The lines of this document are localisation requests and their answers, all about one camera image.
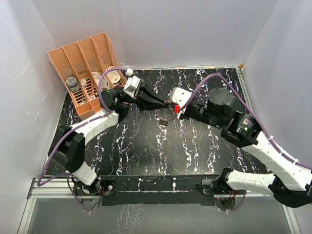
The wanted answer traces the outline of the large silver keyring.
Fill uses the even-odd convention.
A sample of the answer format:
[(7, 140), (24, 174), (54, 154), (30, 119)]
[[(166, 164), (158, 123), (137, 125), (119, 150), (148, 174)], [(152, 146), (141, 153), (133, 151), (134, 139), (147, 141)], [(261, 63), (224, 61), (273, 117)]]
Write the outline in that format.
[(156, 117), (160, 120), (170, 122), (176, 119), (176, 113), (170, 108), (158, 109), (156, 110)]

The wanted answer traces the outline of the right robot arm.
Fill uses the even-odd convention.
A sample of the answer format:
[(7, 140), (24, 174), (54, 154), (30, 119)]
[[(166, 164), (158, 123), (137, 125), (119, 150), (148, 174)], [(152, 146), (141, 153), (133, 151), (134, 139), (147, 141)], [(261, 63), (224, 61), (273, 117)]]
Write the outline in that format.
[(285, 159), (279, 148), (266, 138), (256, 120), (237, 111), (238, 98), (224, 88), (214, 88), (203, 104), (194, 101), (192, 93), (174, 88), (170, 97), (176, 104), (175, 112), (181, 118), (195, 119), (221, 129), (220, 136), (227, 142), (253, 155), (266, 165), (270, 174), (242, 173), (225, 168), (220, 176), (209, 184), (201, 184), (204, 190), (229, 193), (248, 190), (273, 196), (278, 202), (298, 208), (312, 201), (312, 171)]

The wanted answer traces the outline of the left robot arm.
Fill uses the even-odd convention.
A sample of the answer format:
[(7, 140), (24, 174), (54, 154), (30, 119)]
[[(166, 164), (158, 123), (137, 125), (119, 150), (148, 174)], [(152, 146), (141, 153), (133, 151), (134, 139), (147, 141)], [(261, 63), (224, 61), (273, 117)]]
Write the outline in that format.
[(99, 176), (85, 161), (85, 146), (106, 129), (118, 125), (128, 114), (130, 104), (142, 111), (169, 108), (171, 101), (158, 97), (145, 82), (116, 87), (99, 94), (103, 108), (82, 122), (57, 128), (45, 166), (51, 161), (77, 179), (91, 195), (100, 191)]

